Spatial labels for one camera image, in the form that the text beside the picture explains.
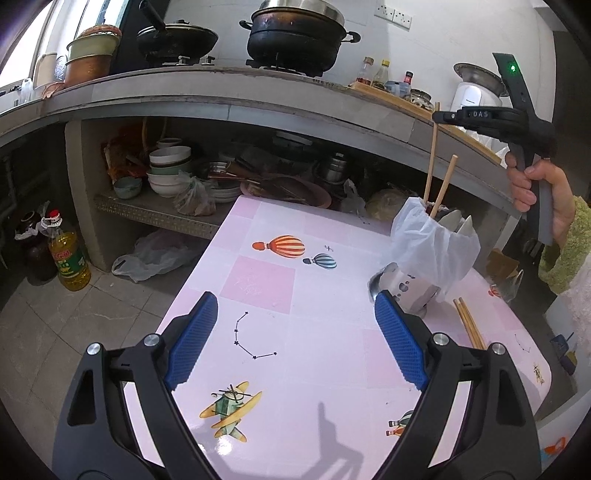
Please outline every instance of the black pot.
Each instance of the black pot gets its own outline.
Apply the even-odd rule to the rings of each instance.
[[[302,8],[265,8],[254,12],[251,20],[240,26],[251,31],[247,50],[255,61],[310,77],[322,76],[334,66],[341,43],[361,40],[338,21]],[[344,40],[347,35],[352,39]]]
[[[189,25],[185,20],[165,24],[148,0],[139,3],[140,11],[153,25],[138,33],[139,51],[152,67],[163,63],[197,63],[211,52],[217,42],[217,34],[203,27]]]

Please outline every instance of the stacked bowls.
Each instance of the stacked bowls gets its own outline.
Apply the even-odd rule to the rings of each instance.
[[[150,154],[150,187],[162,197],[174,197],[187,184],[178,177],[179,171],[191,172],[191,147],[176,145],[160,148]]]

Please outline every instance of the wall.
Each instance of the wall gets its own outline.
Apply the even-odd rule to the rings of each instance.
[[[376,63],[391,60],[390,77],[414,72],[413,86],[430,93],[448,108],[459,78],[458,62],[475,63],[496,71],[493,51],[513,53],[539,116],[552,118],[556,59],[551,30],[530,0],[388,0],[413,17],[410,32],[374,16],[374,0],[330,0],[345,16],[347,30],[362,36],[358,44],[343,44],[336,65],[324,78],[348,84],[363,57]],[[250,20],[260,0],[171,0],[165,20],[179,18],[211,28],[219,35],[213,49],[217,65],[241,66],[248,58],[248,31],[238,22]]]

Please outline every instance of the kitchen counter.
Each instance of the kitchen counter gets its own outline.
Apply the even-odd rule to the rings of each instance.
[[[424,114],[365,92],[248,67],[167,67],[130,72],[64,90],[0,115],[0,151],[56,122],[123,116],[179,116],[284,129],[358,148],[427,171],[433,127]],[[434,175],[460,158],[452,184],[510,215],[505,172],[490,151],[457,129],[442,130]]]

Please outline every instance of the floor tile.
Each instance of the floor tile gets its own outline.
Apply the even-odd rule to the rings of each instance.
[[[18,291],[41,320],[54,332],[60,333],[72,312],[90,291],[90,285],[79,291],[70,291],[60,283],[57,277],[40,287],[32,286],[25,279],[18,287]]]
[[[6,353],[11,364],[32,386],[57,335],[27,307],[20,323],[7,337]]]
[[[152,293],[150,288],[130,280],[124,280],[112,273],[102,275],[97,280],[95,287],[137,309],[141,309],[145,305]]]
[[[96,268],[93,264],[88,262],[88,266],[90,267],[90,273],[92,276],[90,277],[90,285],[95,285],[96,282],[101,278],[105,273]]]
[[[15,425],[22,423],[31,387],[17,372],[4,348],[0,348],[0,399]]]
[[[121,346],[136,345],[146,335],[154,333],[160,322],[162,318],[148,312],[140,312]]]
[[[57,419],[34,393],[27,402],[27,416],[18,427],[33,451],[51,468]]]
[[[27,310],[25,298],[13,293],[0,312],[0,343],[15,329]]]
[[[60,337],[78,353],[92,342],[106,349],[119,348],[139,310],[92,287],[80,302]]]
[[[55,417],[60,415],[61,406],[81,358],[81,354],[58,338],[33,383],[33,393]]]
[[[170,295],[168,293],[162,293],[159,291],[152,292],[152,295],[148,298],[143,310],[158,317],[164,317],[172,305],[174,298],[175,295]]]

